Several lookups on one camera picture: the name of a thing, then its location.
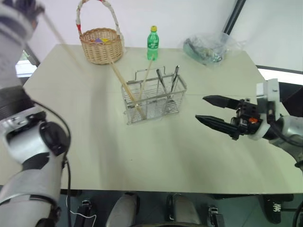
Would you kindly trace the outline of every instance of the cable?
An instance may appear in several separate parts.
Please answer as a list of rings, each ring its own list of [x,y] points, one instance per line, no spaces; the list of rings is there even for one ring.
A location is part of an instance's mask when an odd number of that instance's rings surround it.
[[[75,215],[80,215],[80,216],[82,216],[82,217],[84,217],[84,218],[94,218],[94,222],[93,222],[93,225],[92,225],[92,227],[94,227],[95,222],[96,222],[96,219],[97,219],[97,215],[96,215],[96,214],[94,214],[94,215],[92,215],[92,216],[85,216],[85,215],[80,214],[80,213],[74,213],[74,212],[72,212],[71,210],[70,210],[70,213],[75,214]]]
[[[67,171],[68,171],[68,186],[67,186],[67,197],[68,197],[68,200],[66,202],[66,207],[67,207],[67,217],[68,217],[68,226],[69,227],[72,227],[72,224],[71,224],[71,213],[69,212],[71,210],[71,167],[70,167],[70,164],[68,162],[68,159],[67,159],[67,153],[70,149],[70,146],[71,146],[71,130],[70,128],[68,127],[68,124],[66,123],[66,121],[58,114],[56,113],[54,110],[52,110],[51,108],[37,102],[37,101],[34,101],[33,102],[39,106],[41,106],[42,108],[44,108],[45,110],[48,110],[49,112],[51,112],[53,115],[55,115],[65,126],[66,130],[67,130],[67,146],[66,146],[66,150],[64,152],[64,155],[63,155],[63,163],[67,165]]]
[[[288,137],[286,137],[285,135],[282,134],[282,132],[279,130],[279,128],[277,127],[276,123],[275,122],[271,122],[270,123],[270,126],[271,126],[271,129],[273,130],[274,134],[276,136],[278,136],[279,138],[281,138],[282,140],[284,140],[285,142],[295,146],[295,147],[300,147],[300,148],[303,148],[303,145],[298,143],[298,142],[295,142],[291,139],[289,139]]]
[[[302,208],[303,208],[303,201],[300,203],[300,205],[298,206],[297,210],[294,213],[293,227],[297,227],[297,222],[298,222],[299,214],[300,214]]]

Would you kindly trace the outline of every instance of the white cable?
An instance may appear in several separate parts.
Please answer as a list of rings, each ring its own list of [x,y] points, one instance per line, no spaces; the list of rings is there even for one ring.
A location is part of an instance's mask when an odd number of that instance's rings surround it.
[[[84,216],[83,214],[74,213],[74,212],[72,212],[71,210],[70,210],[70,213],[75,214],[75,215],[80,215],[80,216],[82,216],[82,217],[84,217],[84,218],[94,218],[94,222],[93,222],[93,225],[92,225],[92,227],[94,227],[94,224],[95,224],[96,219],[97,219],[97,215],[96,215],[96,214],[94,214],[93,216],[87,217],[87,216]]]

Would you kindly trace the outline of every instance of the basket handle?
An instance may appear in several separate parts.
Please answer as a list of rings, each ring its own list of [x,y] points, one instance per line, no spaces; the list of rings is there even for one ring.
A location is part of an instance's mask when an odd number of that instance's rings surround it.
[[[81,21],[80,21],[80,10],[81,10],[83,4],[86,3],[86,2],[88,2],[88,1],[89,1],[89,0],[81,0],[81,1],[79,2],[79,4],[78,4],[78,7],[77,7],[76,26],[77,26],[77,28],[78,28],[79,35],[82,35],[82,32],[81,32]],[[124,38],[123,38],[122,33],[120,32],[118,20],[117,20],[117,17],[116,17],[116,15],[115,15],[115,12],[114,12],[113,7],[112,7],[111,4],[110,4],[108,1],[106,1],[106,0],[98,0],[98,1],[101,1],[101,2],[103,3],[103,5],[106,6],[106,7],[110,10],[110,12],[111,12],[111,14],[112,14],[112,16],[113,16],[113,18],[114,18],[114,21],[115,21],[116,31],[117,31],[118,35],[120,36],[120,39],[121,39],[121,41],[122,41],[122,45],[124,46]]]

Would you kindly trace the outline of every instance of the wicker basket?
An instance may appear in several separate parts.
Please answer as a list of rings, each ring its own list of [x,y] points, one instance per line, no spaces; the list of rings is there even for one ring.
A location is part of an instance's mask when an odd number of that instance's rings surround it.
[[[116,31],[110,28],[96,28],[83,34],[81,32],[80,10],[83,4],[88,1],[89,0],[81,0],[77,8],[76,19],[76,25],[84,54],[87,60],[95,64],[107,64],[110,60],[117,61],[123,55],[124,39],[120,32],[115,12],[108,1],[99,0],[111,11],[116,24]],[[99,43],[96,42],[96,39],[106,39],[107,41]]]

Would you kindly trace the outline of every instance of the plastic bag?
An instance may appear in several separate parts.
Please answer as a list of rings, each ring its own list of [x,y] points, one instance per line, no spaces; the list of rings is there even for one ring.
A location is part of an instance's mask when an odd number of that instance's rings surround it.
[[[185,40],[183,50],[201,64],[216,65],[224,59],[227,52],[237,54],[242,46],[225,33],[198,34]]]

